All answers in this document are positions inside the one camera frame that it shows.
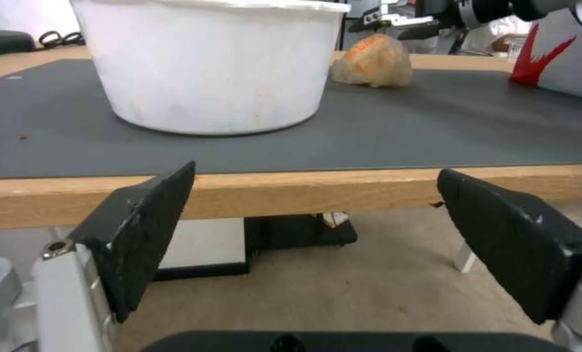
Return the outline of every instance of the black stand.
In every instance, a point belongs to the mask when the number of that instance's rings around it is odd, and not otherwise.
[[[154,281],[248,274],[250,257],[262,250],[347,245],[358,238],[349,220],[332,229],[324,223],[322,214],[246,218],[244,229],[246,262],[159,269]]]
[[[358,238],[349,220],[332,229],[324,223],[322,214],[246,218],[244,224],[247,254],[314,245],[346,245]]]

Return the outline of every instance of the wooden table edge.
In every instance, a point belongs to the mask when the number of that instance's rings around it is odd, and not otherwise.
[[[469,167],[468,175],[545,199],[582,198],[582,165]],[[184,219],[427,206],[439,169],[204,174]],[[79,223],[110,192],[149,176],[0,180],[0,229]]]

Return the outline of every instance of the black cable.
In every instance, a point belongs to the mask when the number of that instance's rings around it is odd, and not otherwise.
[[[53,49],[59,46],[85,45],[85,37],[80,32],[72,32],[62,37],[57,31],[47,31],[39,37],[42,47],[36,50]]]

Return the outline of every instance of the black gripper pad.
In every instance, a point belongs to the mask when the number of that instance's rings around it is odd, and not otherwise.
[[[439,192],[467,245],[530,319],[558,319],[582,276],[582,229],[541,199],[454,170]]]
[[[90,249],[117,321],[135,310],[157,272],[195,179],[195,163],[113,191],[70,238]]]

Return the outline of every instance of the floor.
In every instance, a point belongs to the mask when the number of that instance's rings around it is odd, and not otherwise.
[[[582,225],[582,200],[555,204]],[[461,238],[445,209],[351,214],[345,247],[260,254],[245,276],[154,283],[119,326],[117,350],[182,330],[514,331],[549,338],[477,262],[452,266]]]

